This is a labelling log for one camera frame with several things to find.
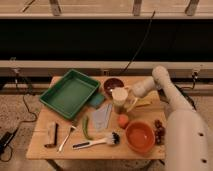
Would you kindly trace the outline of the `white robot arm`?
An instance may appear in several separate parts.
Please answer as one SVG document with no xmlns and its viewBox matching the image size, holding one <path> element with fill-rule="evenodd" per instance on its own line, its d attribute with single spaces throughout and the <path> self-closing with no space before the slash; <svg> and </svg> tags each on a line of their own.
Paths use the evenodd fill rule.
<svg viewBox="0 0 213 171">
<path fill-rule="evenodd" d="M 211 171 L 208 126 L 172 83 L 168 70 L 156 66 L 152 75 L 127 86 L 136 98 L 162 89 L 171 108 L 165 134 L 165 171 Z"/>
</svg>

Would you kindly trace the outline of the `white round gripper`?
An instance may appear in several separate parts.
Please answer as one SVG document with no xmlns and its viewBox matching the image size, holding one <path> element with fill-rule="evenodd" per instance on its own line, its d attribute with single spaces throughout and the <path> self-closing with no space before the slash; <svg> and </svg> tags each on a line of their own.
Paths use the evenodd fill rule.
<svg viewBox="0 0 213 171">
<path fill-rule="evenodd" d="M 123 105 L 127 112 L 130 112 L 137 102 L 137 98 L 124 87 L 116 87 L 112 90 L 112 100 L 113 105 Z"/>
</svg>

